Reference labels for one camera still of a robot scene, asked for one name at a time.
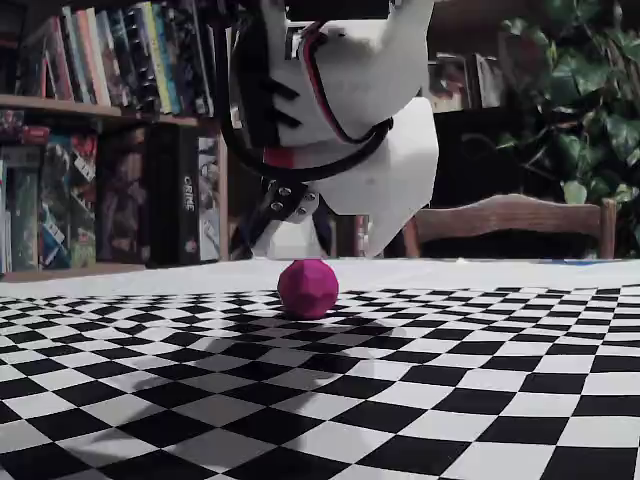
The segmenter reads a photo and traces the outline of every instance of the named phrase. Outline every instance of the book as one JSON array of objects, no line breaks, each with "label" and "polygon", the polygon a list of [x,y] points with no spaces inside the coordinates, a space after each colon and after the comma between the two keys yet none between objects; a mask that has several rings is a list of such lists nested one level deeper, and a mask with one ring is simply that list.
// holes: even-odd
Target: book
[{"label": "book", "polygon": [[95,8],[88,8],[86,10],[86,14],[87,24],[89,27],[89,43],[91,45],[91,52],[93,53],[92,75],[94,73],[96,75],[94,85],[97,86],[96,94],[98,97],[98,104],[110,107],[111,97],[109,96],[105,66],[102,58],[102,51],[100,49],[100,38],[98,36],[98,24],[96,21]]},{"label": "book", "polygon": [[176,83],[173,79],[173,72],[171,70],[171,60],[169,58],[169,47],[167,45],[167,38],[164,29],[164,14],[162,6],[154,3],[151,5],[153,11],[153,18],[155,21],[156,36],[158,39],[158,48],[160,51],[160,58],[162,60],[162,72],[165,76],[167,83],[167,91],[169,94],[169,103],[171,105],[171,112],[177,115],[181,112],[180,100],[178,99],[178,93],[176,90]]},{"label": "book", "polygon": [[62,43],[64,44],[64,54],[69,70],[73,98],[76,102],[88,103],[87,85],[82,65],[78,58],[76,32],[73,28],[73,19],[69,7],[62,9],[60,29],[62,31]]},{"label": "book", "polygon": [[218,139],[198,138],[198,212],[200,261],[220,260],[220,166]]},{"label": "book", "polygon": [[135,92],[138,90],[137,74],[131,58],[131,49],[127,30],[124,23],[122,9],[111,9],[107,11],[109,19],[109,29],[113,39],[113,51],[116,55],[120,78],[122,80],[123,96],[127,99],[127,105],[133,108],[138,107]]},{"label": "book", "polygon": [[167,77],[164,73],[164,64],[160,53],[160,46],[158,44],[158,34],[156,32],[155,17],[153,15],[153,8],[151,2],[141,2],[137,4],[138,8],[142,12],[144,32],[149,45],[149,53],[153,70],[155,72],[156,84],[158,87],[158,93],[160,95],[160,105],[162,107],[162,113],[171,113],[171,101],[169,100],[169,89],[167,86]]},{"label": "book", "polygon": [[42,270],[69,268],[69,185],[71,139],[49,136],[40,176],[39,264]]},{"label": "book", "polygon": [[69,243],[72,268],[89,267],[96,262],[97,146],[97,135],[71,136]]},{"label": "book", "polygon": [[91,33],[89,31],[89,18],[86,10],[79,10],[74,15],[74,23],[77,23],[77,32],[79,35],[79,45],[82,45],[82,62],[85,68],[85,75],[87,78],[87,86],[91,85],[89,94],[91,95],[92,103],[96,105],[104,105],[101,95],[101,87],[98,79],[98,70],[95,64],[95,56],[93,54],[91,44]]},{"label": "book", "polygon": [[38,170],[8,170],[11,201],[9,203],[11,271],[38,269]]},{"label": "book", "polygon": [[109,17],[106,11],[96,14],[96,27],[98,32],[98,49],[104,69],[107,92],[111,105],[126,106],[128,98],[124,89],[124,83],[120,76],[120,66],[114,51],[113,37],[109,27]]}]

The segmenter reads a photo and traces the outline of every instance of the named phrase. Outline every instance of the houseplant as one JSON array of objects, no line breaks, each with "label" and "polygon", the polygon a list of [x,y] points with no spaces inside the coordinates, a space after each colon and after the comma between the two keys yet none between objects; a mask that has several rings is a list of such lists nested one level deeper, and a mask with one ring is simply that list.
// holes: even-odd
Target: houseplant
[{"label": "houseplant", "polygon": [[504,22],[500,59],[521,115],[499,148],[557,180],[567,203],[618,203],[617,256],[640,253],[640,37],[617,1],[544,0]]}]

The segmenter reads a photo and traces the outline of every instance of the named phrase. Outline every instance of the checkerboard mat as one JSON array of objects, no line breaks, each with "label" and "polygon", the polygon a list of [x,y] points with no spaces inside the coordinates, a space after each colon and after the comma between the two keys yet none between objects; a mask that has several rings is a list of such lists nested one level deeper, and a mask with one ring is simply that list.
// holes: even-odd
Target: checkerboard mat
[{"label": "checkerboard mat", "polygon": [[640,287],[0,297],[2,480],[638,478]]}]

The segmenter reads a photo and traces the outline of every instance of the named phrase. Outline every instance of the black square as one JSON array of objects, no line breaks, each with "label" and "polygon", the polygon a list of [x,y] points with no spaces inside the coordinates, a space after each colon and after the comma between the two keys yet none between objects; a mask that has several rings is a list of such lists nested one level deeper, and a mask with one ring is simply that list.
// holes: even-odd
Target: black square
[{"label": "black square", "polygon": [[435,406],[435,410],[456,413],[499,415],[513,400],[513,392],[456,388]]},{"label": "black square", "polygon": [[56,395],[64,398],[67,402],[73,403],[76,407],[111,400],[124,394],[117,388],[98,381],[81,383],[73,387],[56,390]]},{"label": "black square", "polygon": [[385,350],[400,350],[402,347],[413,342],[413,338],[397,338],[397,337],[373,337],[362,343],[360,346],[365,348],[381,348]]},{"label": "black square", "polygon": [[13,367],[27,376],[40,375],[41,373],[55,372],[57,370],[64,370],[67,368],[50,358],[34,360],[33,362],[18,363]]},{"label": "black square", "polygon": [[511,370],[514,372],[533,372],[542,357],[491,357],[482,368],[487,370]]},{"label": "black square", "polygon": [[319,354],[314,355],[304,362],[300,368],[316,370],[318,372],[347,373],[358,363],[360,363],[360,361],[356,358],[331,354]]},{"label": "black square", "polygon": [[291,367],[283,367],[282,365],[275,365],[273,363],[255,361],[227,370],[225,373],[249,380],[264,381],[277,377],[278,375],[282,375],[289,370],[291,370]]},{"label": "black square", "polygon": [[55,442],[111,428],[79,408],[32,418],[29,423]]},{"label": "black square", "polygon": [[171,360],[172,362],[187,363],[204,360],[205,358],[212,357],[213,355],[215,354],[212,352],[203,352],[200,350],[194,350],[192,348],[181,348],[180,350],[175,350],[173,352],[156,355],[156,357],[164,358],[165,360]]},{"label": "black square", "polygon": [[232,357],[246,358],[247,360],[257,360],[271,350],[266,345],[258,345],[255,343],[235,343],[221,352]]},{"label": "black square", "polygon": [[316,391],[320,393],[330,393],[340,397],[367,399],[385,391],[391,385],[393,385],[393,382],[389,380],[345,375],[321,388],[318,388]]},{"label": "black square", "polygon": [[442,475],[469,447],[467,442],[396,436],[358,463],[422,475]]},{"label": "black square", "polygon": [[640,396],[582,395],[574,417],[640,417]]},{"label": "black square", "polygon": [[30,378],[17,378],[15,380],[0,382],[0,400],[26,397],[27,395],[34,395],[46,391],[42,385],[37,384]]},{"label": "black square", "polygon": [[392,362],[425,364],[429,363],[432,360],[435,360],[439,356],[439,353],[393,352],[383,358],[384,360],[389,360]]},{"label": "black square", "polygon": [[556,447],[541,480],[633,478],[637,448]]},{"label": "black square", "polygon": [[47,337],[34,330],[31,330],[29,332],[12,333],[11,335],[7,335],[6,337],[13,343],[27,343],[47,339]]},{"label": "black square", "polygon": [[301,393],[303,392],[300,390],[281,387],[279,385],[271,385],[270,383],[252,383],[250,385],[245,385],[244,387],[224,392],[224,394],[229,397],[239,398],[240,400],[246,400],[247,402],[266,406],[275,405],[276,403],[283,402],[289,398],[296,397]]},{"label": "black square", "polygon": [[125,347],[118,348],[108,348],[106,350],[96,350],[96,355],[100,355],[104,358],[109,358],[111,360],[117,360],[119,358],[133,358],[133,357],[142,357],[144,353],[136,352],[135,350],[129,350]]},{"label": "black square", "polygon": [[6,403],[0,402],[0,425],[2,425],[3,423],[15,422],[16,420],[21,419],[22,417],[11,410]]},{"label": "black square", "polygon": [[299,437],[322,422],[294,413],[264,408],[224,427],[230,432],[264,442],[282,445]]},{"label": "black square", "polygon": [[172,410],[165,410],[118,427],[126,434],[158,448],[184,442],[213,428],[211,425],[185,417]]},{"label": "black square", "polygon": [[135,368],[123,365],[122,363],[110,361],[94,363],[93,365],[83,365],[82,367],[76,367],[75,370],[95,379],[116,377],[118,375],[124,375],[125,373],[136,371]]},{"label": "black square", "polygon": [[266,477],[278,480],[329,480],[348,466],[281,447],[226,472],[226,475],[237,480],[262,480]]},{"label": "black square", "polygon": [[2,453],[0,466],[14,480],[49,480],[90,469],[55,443]]},{"label": "black square", "polygon": [[568,421],[568,417],[498,417],[478,441],[556,445]]},{"label": "black square", "polygon": [[455,387],[466,375],[466,368],[440,367],[435,365],[417,365],[402,377],[403,382],[426,383]]},{"label": "black square", "polygon": [[365,401],[334,418],[333,421],[371,430],[398,433],[424,412],[425,410],[402,405]]},{"label": "black square", "polygon": [[596,356],[591,373],[640,372],[639,357]]},{"label": "black square", "polygon": [[186,380],[187,378],[201,377],[211,372],[204,368],[198,368],[184,363],[166,365],[164,367],[150,368],[147,372],[169,380]]},{"label": "black square", "polygon": [[174,408],[201,400],[211,394],[184,383],[170,382],[140,390],[134,395],[164,408]]},{"label": "black square", "polygon": [[504,342],[460,342],[449,350],[451,354],[460,355],[494,355]]},{"label": "black square", "polygon": [[438,340],[464,340],[473,330],[462,330],[458,328],[436,328],[429,332],[424,338],[437,338]]},{"label": "black square", "polygon": [[155,451],[100,469],[113,480],[205,480],[215,473],[165,451]]},{"label": "black square", "polygon": [[521,392],[582,393],[587,375],[574,373],[531,373],[525,378]]}]

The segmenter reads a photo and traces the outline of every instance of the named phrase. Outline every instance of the wooden shelf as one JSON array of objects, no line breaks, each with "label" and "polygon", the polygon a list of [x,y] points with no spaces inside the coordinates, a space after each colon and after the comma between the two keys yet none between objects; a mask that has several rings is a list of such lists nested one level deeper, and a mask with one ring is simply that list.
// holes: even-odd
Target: wooden shelf
[{"label": "wooden shelf", "polygon": [[148,120],[160,123],[171,123],[182,126],[197,126],[201,122],[213,119],[197,119],[189,117],[174,117],[171,115],[143,115],[137,112],[129,112],[117,107],[103,107],[86,103],[69,102],[65,100],[52,100],[49,98],[24,97],[19,95],[0,95],[0,108],[12,108],[43,112],[48,114],[93,116],[114,122],[137,122]]}]

